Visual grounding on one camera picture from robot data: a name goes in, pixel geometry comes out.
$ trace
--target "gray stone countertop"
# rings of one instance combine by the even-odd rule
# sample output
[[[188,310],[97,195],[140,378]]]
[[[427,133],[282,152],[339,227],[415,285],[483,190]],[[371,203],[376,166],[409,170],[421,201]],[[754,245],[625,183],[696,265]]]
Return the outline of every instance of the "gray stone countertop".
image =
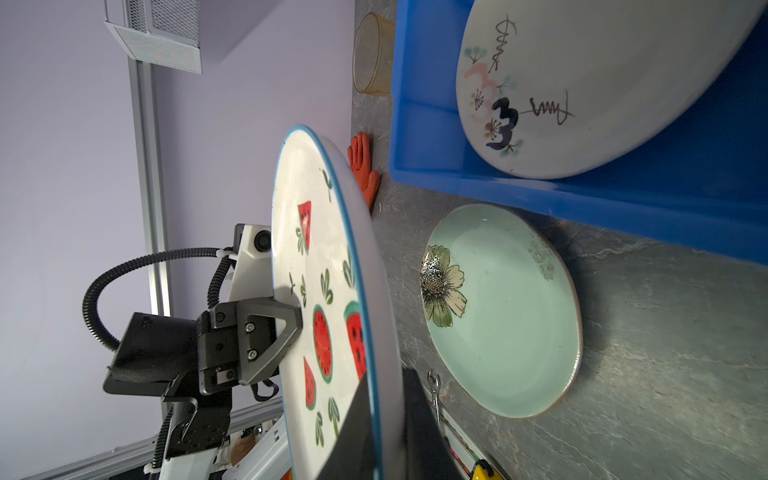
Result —
[[[396,19],[396,0],[357,0]],[[402,360],[443,382],[445,408],[517,479],[768,478],[768,267],[519,210],[554,245],[581,303],[584,358],[549,412],[515,420],[453,379],[424,320],[419,267],[432,230],[468,198],[388,175],[392,99],[353,92],[382,185],[372,218]]]

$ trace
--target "watermelon-patterned plate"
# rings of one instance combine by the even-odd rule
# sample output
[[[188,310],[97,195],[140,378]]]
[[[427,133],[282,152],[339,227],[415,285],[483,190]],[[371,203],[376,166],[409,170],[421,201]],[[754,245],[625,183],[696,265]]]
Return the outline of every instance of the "watermelon-patterned plate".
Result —
[[[280,363],[295,478],[317,477],[361,379],[380,478],[402,478],[402,376],[381,250],[346,158],[304,126],[280,152],[272,245],[275,299],[300,306],[304,324]]]

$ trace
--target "metal hook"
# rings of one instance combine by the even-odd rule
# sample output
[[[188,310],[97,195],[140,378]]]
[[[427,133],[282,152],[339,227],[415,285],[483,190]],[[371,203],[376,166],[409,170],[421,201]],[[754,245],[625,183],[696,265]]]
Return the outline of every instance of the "metal hook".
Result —
[[[435,420],[437,421],[437,426],[442,431],[441,426],[441,418],[440,415],[440,375],[436,375],[432,369],[429,369],[427,372],[427,381],[429,382],[429,387],[432,389],[432,406],[435,407]]]

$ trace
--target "lavender wall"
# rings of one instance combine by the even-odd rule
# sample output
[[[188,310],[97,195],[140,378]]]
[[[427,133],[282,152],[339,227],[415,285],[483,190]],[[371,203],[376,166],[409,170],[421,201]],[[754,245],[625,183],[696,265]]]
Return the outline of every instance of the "lavender wall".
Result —
[[[349,142],[353,0],[204,0],[203,74],[156,69],[169,247],[228,247],[236,223],[270,224],[288,130]],[[194,318],[216,260],[171,266],[174,315]],[[253,402],[236,389],[235,408]]]
[[[0,478],[47,471],[153,435],[156,399],[101,391],[112,354],[81,301],[144,254],[125,53],[102,4],[0,2]],[[148,311],[147,274],[104,293],[120,336]]]

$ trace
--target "blue crate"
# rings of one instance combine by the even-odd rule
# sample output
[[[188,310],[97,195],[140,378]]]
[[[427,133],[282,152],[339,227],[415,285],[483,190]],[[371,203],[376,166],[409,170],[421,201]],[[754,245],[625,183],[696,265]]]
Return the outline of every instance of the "blue crate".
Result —
[[[458,118],[455,73],[472,0],[400,0],[392,179],[768,263],[768,11],[710,88],[632,152],[563,180],[485,163]]]

